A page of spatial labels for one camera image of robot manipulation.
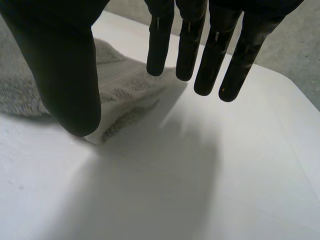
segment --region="gray wall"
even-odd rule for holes
[[[144,0],[111,0],[106,9],[146,25],[151,21]],[[241,21],[235,29],[229,54],[235,49]],[[176,9],[173,34],[179,35],[181,24],[179,10]],[[206,43],[209,29],[207,14],[202,44]],[[320,110],[320,0],[305,0],[288,15],[267,37],[255,63],[290,78]]]

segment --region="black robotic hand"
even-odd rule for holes
[[[205,22],[207,2],[210,12],[210,32],[205,44],[194,91],[210,94],[241,13],[242,31],[232,60],[219,90],[225,102],[233,101],[254,63],[266,37],[286,15],[303,0],[145,0],[152,15],[149,27],[147,71],[159,76],[165,66],[175,3],[183,19],[176,76],[182,81],[192,77]]]

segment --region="folded towel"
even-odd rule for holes
[[[175,69],[159,77],[146,71],[146,64],[123,56],[110,44],[95,39],[96,65],[101,100],[101,121],[85,137],[100,144],[150,112],[160,93],[175,79]],[[40,99],[33,75],[20,49],[0,16],[0,112],[40,117],[50,115]]]

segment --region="black finger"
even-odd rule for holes
[[[176,5],[183,19],[176,62],[176,76],[182,81],[188,81],[195,68],[206,19],[207,0],[176,0]]]
[[[231,37],[241,14],[240,9],[220,7],[209,2],[210,32],[194,83],[194,91],[207,96],[211,93]]]
[[[74,16],[85,26],[80,30],[67,21],[67,14],[60,12],[57,20],[43,8],[21,9],[10,3],[3,7],[0,2],[0,13],[34,76],[44,106],[69,133],[91,134],[101,120],[91,25],[81,14]]]
[[[222,101],[236,99],[266,37],[282,20],[283,17],[261,19],[245,12],[241,35],[219,90]]]
[[[159,76],[165,68],[171,28],[175,16],[174,0],[145,0],[152,15],[146,70]]]

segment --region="white table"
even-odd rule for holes
[[[146,61],[147,26],[104,12],[93,33]],[[319,240],[320,112],[257,65],[220,101],[230,59],[210,96],[194,93],[195,73],[186,89],[177,80],[104,146],[0,115],[0,239]]]

